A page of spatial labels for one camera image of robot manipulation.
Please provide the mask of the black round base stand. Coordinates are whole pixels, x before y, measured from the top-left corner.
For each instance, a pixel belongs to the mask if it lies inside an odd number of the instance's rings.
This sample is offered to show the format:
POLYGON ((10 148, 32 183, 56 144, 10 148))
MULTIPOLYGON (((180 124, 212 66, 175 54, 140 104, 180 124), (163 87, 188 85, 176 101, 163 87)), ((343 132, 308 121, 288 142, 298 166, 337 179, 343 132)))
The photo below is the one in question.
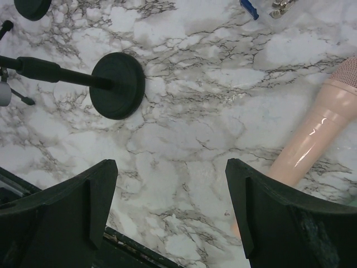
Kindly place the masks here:
POLYGON ((30 20, 38 21, 47 14, 52 0, 14 0, 18 13, 30 20))

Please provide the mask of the peach pink microphone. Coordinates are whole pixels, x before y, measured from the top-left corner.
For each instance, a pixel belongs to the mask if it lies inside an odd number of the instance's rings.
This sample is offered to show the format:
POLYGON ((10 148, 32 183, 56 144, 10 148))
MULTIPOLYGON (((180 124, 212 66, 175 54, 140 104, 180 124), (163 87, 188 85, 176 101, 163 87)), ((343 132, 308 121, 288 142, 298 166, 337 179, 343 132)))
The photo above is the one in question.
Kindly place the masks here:
POLYGON ((296 186, 339 133, 356 119, 356 57, 345 60, 322 85, 295 134, 267 176, 296 186))

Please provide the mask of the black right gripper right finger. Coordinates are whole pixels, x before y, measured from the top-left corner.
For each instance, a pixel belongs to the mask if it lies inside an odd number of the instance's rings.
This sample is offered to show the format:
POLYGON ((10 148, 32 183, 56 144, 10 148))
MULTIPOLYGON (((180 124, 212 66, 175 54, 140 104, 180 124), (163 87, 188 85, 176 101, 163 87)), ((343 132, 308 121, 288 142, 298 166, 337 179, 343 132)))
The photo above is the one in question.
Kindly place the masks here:
POLYGON ((355 267, 356 208, 286 186, 239 159, 225 169, 251 267, 355 267))

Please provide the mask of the black clip microphone stand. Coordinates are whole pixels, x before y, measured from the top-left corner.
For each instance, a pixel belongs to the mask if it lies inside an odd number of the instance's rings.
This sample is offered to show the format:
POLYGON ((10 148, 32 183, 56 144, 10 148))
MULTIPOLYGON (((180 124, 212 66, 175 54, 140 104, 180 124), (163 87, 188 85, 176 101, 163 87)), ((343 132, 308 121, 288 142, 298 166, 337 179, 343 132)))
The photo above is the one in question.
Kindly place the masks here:
POLYGON ((1 56, 1 67, 15 70, 17 74, 33 80, 87 86, 95 110, 113 120, 131 116, 142 103, 146 88, 141 64, 123 52, 102 57, 90 75, 32 57, 12 59, 1 56))

